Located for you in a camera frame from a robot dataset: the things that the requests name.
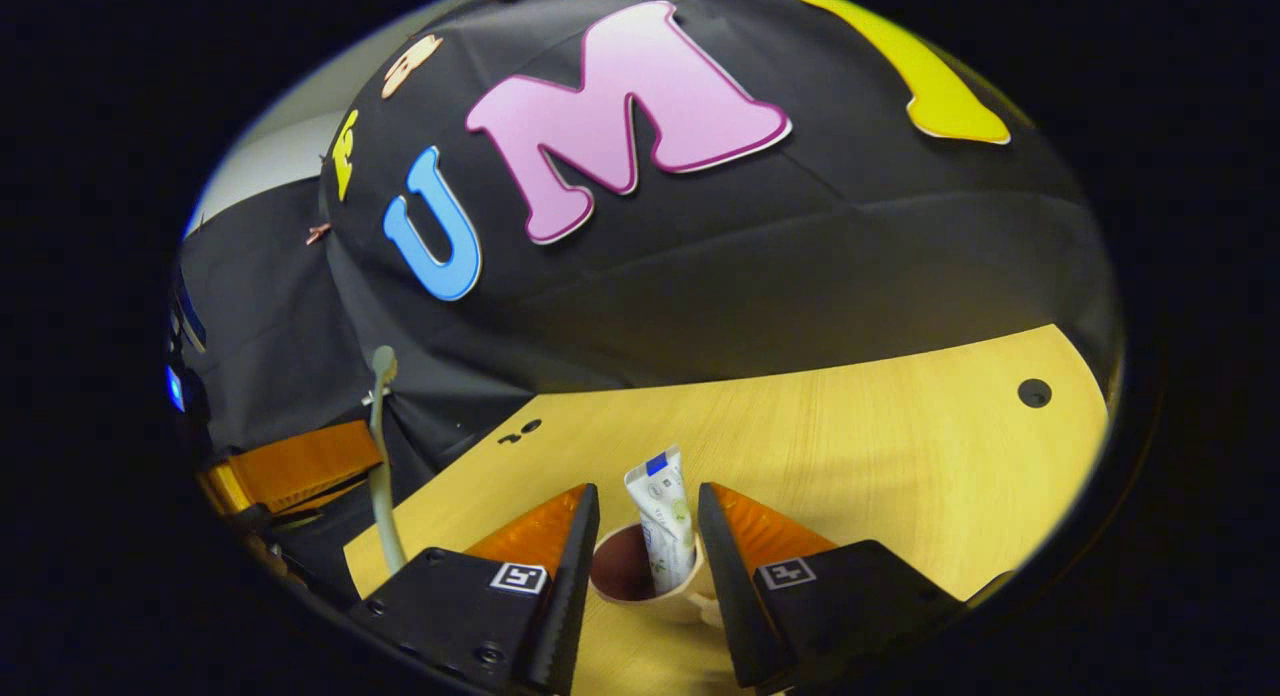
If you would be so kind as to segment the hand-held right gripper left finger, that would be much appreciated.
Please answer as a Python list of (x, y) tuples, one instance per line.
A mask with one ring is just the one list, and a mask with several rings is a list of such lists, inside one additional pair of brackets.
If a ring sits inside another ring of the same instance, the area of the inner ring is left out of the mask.
[(596, 486), (568, 487), (468, 551), (422, 550), (351, 619), (458, 693), (567, 695), (599, 523)]

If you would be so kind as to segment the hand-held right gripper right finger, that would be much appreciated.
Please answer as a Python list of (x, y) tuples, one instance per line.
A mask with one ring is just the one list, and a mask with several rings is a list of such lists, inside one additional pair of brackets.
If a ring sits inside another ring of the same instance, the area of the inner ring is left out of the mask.
[(883, 544), (833, 544), (733, 487), (701, 485), (698, 525), (744, 688), (845, 690), (966, 614)]

